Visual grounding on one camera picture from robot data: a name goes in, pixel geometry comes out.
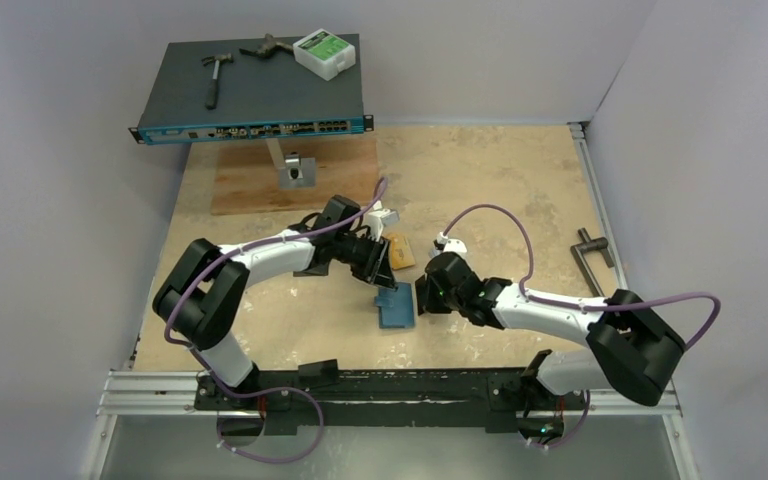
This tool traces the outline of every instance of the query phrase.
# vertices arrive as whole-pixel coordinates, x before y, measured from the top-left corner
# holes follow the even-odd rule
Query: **hammer handle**
[[[207,87],[207,97],[204,100],[204,107],[208,110],[216,108],[216,99],[219,97],[219,79],[210,80],[210,86]]]

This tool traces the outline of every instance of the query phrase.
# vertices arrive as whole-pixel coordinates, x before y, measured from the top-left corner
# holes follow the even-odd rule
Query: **brown wooden plank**
[[[287,139],[285,153],[316,158],[316,186],[282,190],[265,142],[231,144],[219,151],[212,215],[321,209],[334,192],[361,205],[372,199],[378,155],[371,135]]]

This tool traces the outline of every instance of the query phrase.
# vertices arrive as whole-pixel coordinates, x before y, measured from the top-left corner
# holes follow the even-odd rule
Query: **wooden board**
[[[335,192],[361,205],[378,181],[376,142],[369,135],[290,138],[285,153],[316,159],[316,186],[283,190],[266,142],[249,141],[219,150],[213,185],[213,215],[321,209]]]
[[[369,137],[378,141],[381,175],[390,180],[382,201],[400,216],[387,231],[407,235],[416,257],[415,266],[395,272],[398,281],[413,283],[422,275],[431,242],[452,217],[475,203],[497,203],[517,215],[531,235],[535,270],[529,286],[589,295],[569,247],[581,241],[576,234],[581,227],[594,238],[602,232],[569,129],[380,127]],[[194,239],[256,240],[322,208],[211,216],[211,187],[224,148],[205,142],[190,151],[152,295]],[[527,269],[522,238],[499,212],[471,213],[452,236],[467,244],[469,264],[481,277],[517,280]],[[599,255],[591,267],[602,287],[613,291],[616,282]],[[423,315],[411,329],[381,330],[376,294],[338,262],[328,277],[281,275],[246,290],[232,331],[262,369],[293,369],[329,358],[337,358],[341,368],[523,366],[545,348],[581,348],[543,333],[476,327],[454,313]],[[163,340],[163,322],[147,307],[134,369],[198,368],[185,349]]]

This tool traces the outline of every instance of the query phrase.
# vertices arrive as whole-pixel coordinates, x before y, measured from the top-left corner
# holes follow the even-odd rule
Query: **gray wall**
[[[126,131],[153,72],[124,2],[2,3],[0,478],[65,478],[136,339],[183,151]]]
[[[676,376],[703,478],[768,478],[768,2],[660,0],[588,133],[632,284],[723,300]]]
[[[75,471],[135,340],[183,150],[125,128],[167,42],[358,31],[379,120],[562,122],[592,116],[653,4],[0,1],[0,477]]]

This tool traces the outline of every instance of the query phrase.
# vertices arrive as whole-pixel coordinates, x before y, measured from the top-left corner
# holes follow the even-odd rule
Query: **metal stand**
[[[316,186],[315,158],[299,158],[296,152],[285,155],[277,138],[267,138],[266,146],[272,164],[278,170],[279,187],[293,189]]]

